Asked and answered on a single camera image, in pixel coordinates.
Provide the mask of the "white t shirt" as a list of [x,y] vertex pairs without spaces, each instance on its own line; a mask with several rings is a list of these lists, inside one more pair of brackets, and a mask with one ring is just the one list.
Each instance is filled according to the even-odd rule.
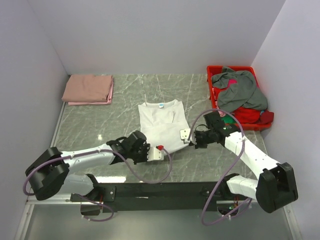
[[175,153],[187,146],[181,139],[180,131],[189,129],[182,101],[138,105],[140,131],[146,136],[152,147],[164,146],[170,153]]

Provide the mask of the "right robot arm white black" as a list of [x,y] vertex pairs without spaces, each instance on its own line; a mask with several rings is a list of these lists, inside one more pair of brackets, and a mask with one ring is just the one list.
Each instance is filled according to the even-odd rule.
[[196,149],[206,148],[218,143],[236,155],[234,163],[242,161],[256,179],[245,178],[226,171],[215,184],[207,202],[219,191],[222,198],[230,200],[235,195],[242,195],[256,200],[267,213],[272,213],[296,201],[299,197],[293,167],[271,158],[246,136],[239,121],[225,124],[216,108],[201,112],[197,117],[204,117],[206,131],[190,129],[187,140]]

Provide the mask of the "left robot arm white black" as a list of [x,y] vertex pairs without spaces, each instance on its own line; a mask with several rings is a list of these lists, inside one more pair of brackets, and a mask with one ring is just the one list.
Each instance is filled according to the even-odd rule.
[[128,137],[119,137],[97,147],[60,151],[57,147],[45,150],[25,171],[26,181],[30,184],[38,201],[44,201],[57,194],[67,176],[81,169],[91,168],[98,163],[113,165],[133,160],[136,165],[148,161],[151,145],[140,131],[132,132]]

